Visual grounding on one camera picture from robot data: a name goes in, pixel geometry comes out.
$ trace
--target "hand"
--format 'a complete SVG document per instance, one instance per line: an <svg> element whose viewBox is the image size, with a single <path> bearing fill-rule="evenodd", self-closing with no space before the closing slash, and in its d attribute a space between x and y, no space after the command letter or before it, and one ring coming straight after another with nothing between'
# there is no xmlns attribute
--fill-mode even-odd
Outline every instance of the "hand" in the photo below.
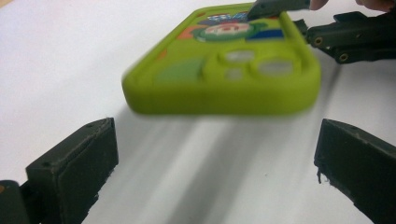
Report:
<svg viewBox="0 0 396 224"><path fill-rule="evenodd" d="M318 10L322 8L329 0L311 0L311 10ZM372 10L386 11L388 12L393 6L393 0L356 0L356 3L361 6L365 6Z"/></svg>

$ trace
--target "phone case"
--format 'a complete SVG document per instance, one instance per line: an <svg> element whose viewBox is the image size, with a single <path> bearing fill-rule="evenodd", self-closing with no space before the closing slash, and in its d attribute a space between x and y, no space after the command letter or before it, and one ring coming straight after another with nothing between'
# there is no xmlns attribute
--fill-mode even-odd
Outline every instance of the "phone case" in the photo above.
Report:
<svg viewBox="0 0 396 224"><path fill-rule="evenodd" d="M318 61L287 13L247 21L251 6L194 11L125 74L128 105L143 114L232 115L311 106Z"/></svg>

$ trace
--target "white surface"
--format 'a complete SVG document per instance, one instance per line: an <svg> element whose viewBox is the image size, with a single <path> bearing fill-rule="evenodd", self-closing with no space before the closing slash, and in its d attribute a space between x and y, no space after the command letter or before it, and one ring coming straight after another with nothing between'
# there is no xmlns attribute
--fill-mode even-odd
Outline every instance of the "white surface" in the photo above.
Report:
<svg viewBox="0 0 396 224"><path fill-rule="evenodd" d="M0 8L0 178L85 123L116 119L120 165L84 223L371 223L313 164L323 118L396 145L396 63L323 68L316 105L287 117L142 117L124 71L200 7L239 1L13 1ZM308 25L361 10L333 0Z"/></svg>

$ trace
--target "screw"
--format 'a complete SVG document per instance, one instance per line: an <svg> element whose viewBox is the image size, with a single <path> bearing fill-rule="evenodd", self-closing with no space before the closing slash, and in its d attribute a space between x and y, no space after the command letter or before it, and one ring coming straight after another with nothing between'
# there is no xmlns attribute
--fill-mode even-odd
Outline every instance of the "screw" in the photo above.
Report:
<svg viewBox="0 0 396 224"><path fill-rule="evenodd" d="M341 56L340 56L340 61L341 62L345 62L347 59L348 59L348 55L347 55L347 53L343 53L343 54L341 54Z"/></svg>
<svg viewBox="0 0 396 224"><path fill-rule="evenodd" d="M316 45L317 47L319 47L322 43L323 43L323 38L322 38L322 37L317 37L317 38L315 39L315 45Z"/></svg>

